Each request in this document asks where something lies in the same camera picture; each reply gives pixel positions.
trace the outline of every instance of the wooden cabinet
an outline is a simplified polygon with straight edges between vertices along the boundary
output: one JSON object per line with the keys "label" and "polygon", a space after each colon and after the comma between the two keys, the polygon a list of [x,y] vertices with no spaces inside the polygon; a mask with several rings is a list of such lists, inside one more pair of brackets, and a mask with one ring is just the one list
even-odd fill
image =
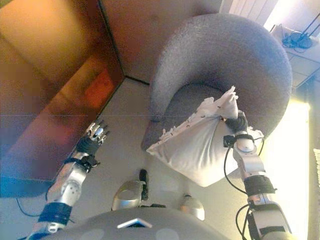
{"label": "wooden cabinet", "polygon": [[1,194],[21,196],[18,179],[56,176],[124,74],[97,1],[13,0],[0,28]]}

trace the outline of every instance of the power cord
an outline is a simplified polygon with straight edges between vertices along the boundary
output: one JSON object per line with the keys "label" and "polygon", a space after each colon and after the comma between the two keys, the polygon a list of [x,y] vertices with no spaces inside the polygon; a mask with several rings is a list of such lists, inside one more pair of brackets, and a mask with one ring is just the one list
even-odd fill
{"label": "power cord", "polygon": [[246,214],[245,214],[245,219],[244,219],[244,224],[243,224],[243,228],[242,228],[242,240],[245,240],[245,231],[246,231],[246,225],[247,225],[247,221],[248,221],[248,215],[250,212],[250,207],[248,207]]}
{"label": "power cord", "polygon": [[[264,148],[264,145],[265,145],[265,138],[264,137],[258,137],[254,140],[259,140],[259,139],[262,139],[262,146],[261,146],[261,149],[260,149],[260,152],[259,152],[259,156]],[[228,147],[226,153],[225,153],[225,158],[224,158],[224,163],[223,163],[223,172],[224,172],[224,177],[226,178],[226,180],[228,181],[228,183],[234,187],[235,189],[237,189],[238,191],[240,191],[241,193],[243,194],[247,194],[244,190],[238,188],[237,186],[235,186],[228,178],[227,176],[227,172],[226,172],[226,164],[227,164],[227,158],[228,158],[228,154],[229,154],[229,151],[230,151],[231,147]],[[244,223],[243,223],[243,227],[242,227],[242,231],[239,227],[239,223],[238,223],[238,217],[239,217],[239,214],[240,212],[245,209],[245,208],[248,208],[247,211],[246,211],[246,214],[245,214],[245,219],[244,219]],[[250,212],[250,207],[249,207],[249,204],[246,204],[244,206],[242,206],[238,212],[236,213],[235,215],[235,225],[236,225],[236,228],[238,229],[241,237],[242,237],[242,240],[247,240],[246,237],[245,237],[245,231],[246,231],[246,226],[247,226],[247,221],[248,221],[248,215],[249,215],[249,212]]]}
{"label": "power cord", "polygon": [[28,216],[28,217],[33,217],[33,218],[40,216],[40,214],[29,214],[29,213],[26,213],[26,212],[22,209],[18,198],[16,198],[15,200],[16,200],[16,203],[18,204],[18,207],[19,207],[20,211],[21,211],[24,215],[26,215],[26,216]]}
{"label": "power cord", "polygon": [[259,140],[259,139],[262,139],[262,146],[261,146],[260,152],[258,154],[260,156],[260,154],[262,152],[262,149],[264,149],[264,146],[265,146],[265,138],[264,137],[258,137],[258,138],[254,139],[254,140]]}
{"label": "power cord", "polygon": [[244,224],[243,224],[243,229],[242,229],[242,231],[241,231],[241,229],[240,229],[240,227],[239,227],[238,217],[239,217],[240,212],[241,212],[243,209],[247,208],[247,207],[249,207],[249,204],[246,204],[246,205],[240,207],[240,209],[236,212],[236,215],[235,215],[235,225],[236,225],[236,228],[238,229],[238,231],[239,231],[239,233],[240,233],[240,235],[241,235],[241,237],[242,237],[242,240],[247,240],[247,239],[245,238],[245,231],[244,231],[244,229],[246,229],[246,224],[247,224],[247,215],[245,216],[245,220],[244,220]]}
{"label": "power cord", "polygon": [[235,186],[235,185],[229,180],[229,178],[228,178],[228,176],[227,176],[226,164],[227,164],[227,158],[228,158],[228,154],[229,154],[230,149],[231,149],[231,147],[228,147],[228,150],[227,150],[226,153],[225,153],[224,164],[223,164],[224,177],[225,177],[225,179],[228,181],[228,183],[229,183],[232,187],[234,187],[235,189],[237,189],[238,191],[240,191],[240,192],[243,193],[243,194],[247,194],[246,191],[244,191],[244,190],[238,188],[237,186]]}

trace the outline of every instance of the gray armchair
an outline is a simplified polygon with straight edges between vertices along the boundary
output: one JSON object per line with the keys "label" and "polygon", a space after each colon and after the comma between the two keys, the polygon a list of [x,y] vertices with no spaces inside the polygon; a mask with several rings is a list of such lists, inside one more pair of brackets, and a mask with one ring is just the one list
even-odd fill
{"label": "gray armchair", "polygon": [[180,125],[204,98],[232,85],[249,125],[268,136],[291,94],[292,72],[281,45],[257,23],[231,14],[193,17],[171,36],[150,84],[150,122],[141,147]]}

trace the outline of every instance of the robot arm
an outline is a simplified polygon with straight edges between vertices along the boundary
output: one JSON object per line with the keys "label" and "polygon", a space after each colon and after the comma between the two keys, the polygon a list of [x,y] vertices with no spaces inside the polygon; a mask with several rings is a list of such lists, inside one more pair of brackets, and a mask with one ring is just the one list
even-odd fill
{"label": "robot arm", "polygon": [[102,127],[102,122],[92,123],[70,158],[64,161],[54,185],[47,192],[47,204],[33,226],[32,233],[27,237],[28,240],[54,234],[67,225],[72,207],[80,198],[87,174],[99,164],[94,156],[109,133],[106,128]]}
{"label": "robot arm", "polygon": [[264,164],[257,154],[257,147],[247,133],[247,119],[239,112],[238,119],[225,123],[234,131],[234,136],[223,138],[224,146],[233,148],[233,158],[238,164],[251,213],[248,215],[250,236],[254,240],[292,240],[286,217],[276,200],[276,189],[267,177]]}

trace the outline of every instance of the white pillow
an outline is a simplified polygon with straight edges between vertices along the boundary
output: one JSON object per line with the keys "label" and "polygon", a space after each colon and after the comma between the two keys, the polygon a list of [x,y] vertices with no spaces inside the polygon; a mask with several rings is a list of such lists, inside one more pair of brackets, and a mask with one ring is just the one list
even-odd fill
{"label": "white pillow", "polygon": [[[232,131],[221,116],[238,118],[238,96],[234,90],[232,86],[216,101],[213,97],[204,99],[185,122],[168,132],[164,129],[159,141],[146,151],[202,187],[222,179],[227,152],[223,147],[223,137],[232,135]],[[263,137],[260,131],[248,130],[254,138]],[[226,165],[227,174],[238,167],[232,155],[231,150]]]}

